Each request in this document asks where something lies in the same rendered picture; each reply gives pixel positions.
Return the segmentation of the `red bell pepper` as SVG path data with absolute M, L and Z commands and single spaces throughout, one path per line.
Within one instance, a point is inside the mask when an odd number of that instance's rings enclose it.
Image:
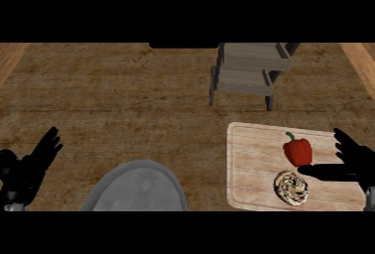
M 281 145 L 283 154 L 295 167 L 305 166 L 311 163 L 311 146 L 308 141 L 296 139 L 290 132 L 284 133 L 289 141 Z

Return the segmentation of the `pale wooden cutting board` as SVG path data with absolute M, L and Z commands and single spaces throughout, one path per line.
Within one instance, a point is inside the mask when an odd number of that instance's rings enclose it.
M 289 132 L 311 146 L 314 164 L 338 164 L 332 132 L 231 122 L 227 127 L 227 202 L 246 210 L 361 211 L 364 193 L 357 183 L 323 182 L 302 176 L 307 182 L 307 201 L 298 206 L 280 200 L 274 178 L 280 171 L 295 172 L 281 150 Z

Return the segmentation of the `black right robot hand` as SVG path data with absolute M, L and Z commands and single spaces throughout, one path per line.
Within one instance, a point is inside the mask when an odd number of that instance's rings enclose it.
M 375 151 L 357 144 L 348 134 L 333 129 L 335 156 L 341 164 L 304 165 L 296 171 L 320 181 L 355 182 L 363 191 L 375 187 Z

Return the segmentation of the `swirled brown round pastry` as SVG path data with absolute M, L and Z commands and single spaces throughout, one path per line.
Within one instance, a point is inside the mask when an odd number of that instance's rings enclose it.
M 280 171 L 274 178 L 274 192 L 280 200 L 299 206 L 307 201 L 307 182 L 292 171 Z

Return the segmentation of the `grey tiered basket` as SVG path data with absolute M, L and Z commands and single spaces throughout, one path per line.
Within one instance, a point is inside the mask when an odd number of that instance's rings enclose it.
M 267 111 L 273 110 L 273 88 L 298 43 L 219 43 L 217 63 L 211 67 L 209 104 L 214 92 L 261 95 Z

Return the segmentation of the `grey round plate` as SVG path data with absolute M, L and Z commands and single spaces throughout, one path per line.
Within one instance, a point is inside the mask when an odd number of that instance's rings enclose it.
M 121 164 L 101 177 L 81 211 L 187 211 L 172 172 L 152 160 Z

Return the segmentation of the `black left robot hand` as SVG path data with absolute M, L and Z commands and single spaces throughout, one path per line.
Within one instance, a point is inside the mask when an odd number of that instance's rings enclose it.
M 0 150 L 0 205 L 28 206 L 36 196 L 45 171 L 63 148 L 59 129 L 51 127 L 35 149 L 22 159 L 8 149 Z

